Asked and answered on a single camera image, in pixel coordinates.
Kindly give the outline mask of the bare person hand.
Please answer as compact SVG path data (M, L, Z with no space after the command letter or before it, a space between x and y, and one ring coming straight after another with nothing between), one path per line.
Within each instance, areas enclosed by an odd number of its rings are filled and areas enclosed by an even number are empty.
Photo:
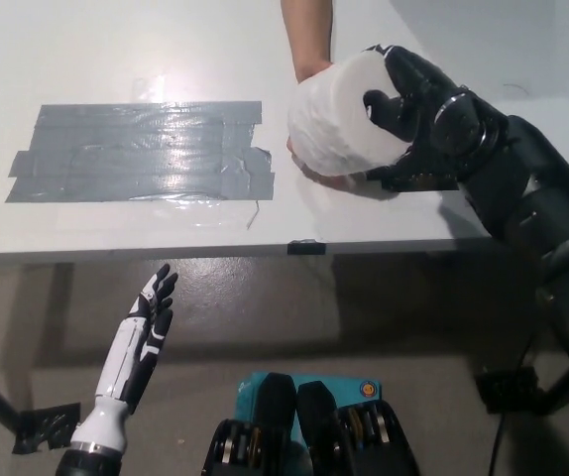
M326 55L294 55L293 68L295 78L298 83L302 83L316 74L326 70L332 65L332 61ZM286 147L291 154L291 158L300 171L312 181L323 186L337 190L352 190L366 176L362 174L354 174L348 176L323 176L311 169L301 158L294 152L291 138L287 138Z

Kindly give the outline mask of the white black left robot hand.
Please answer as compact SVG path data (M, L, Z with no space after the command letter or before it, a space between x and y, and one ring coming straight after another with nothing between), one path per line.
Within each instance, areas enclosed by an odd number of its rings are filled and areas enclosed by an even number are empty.
M71 437L71 447L120 458L127 447L125 422L137 408L166 342L177 274L162 265L120 322L95 391L94 407Z

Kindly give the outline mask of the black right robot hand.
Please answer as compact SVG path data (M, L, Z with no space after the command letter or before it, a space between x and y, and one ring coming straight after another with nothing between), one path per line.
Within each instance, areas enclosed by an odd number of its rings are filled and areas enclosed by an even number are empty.
M384 57L384 66L396 97L374 89L364 94L370 120L398 138L405 148L393 163L365 172L389 192L455 190L455 173L430 143L435 113L456 84L429 60L401 46L373 50Z

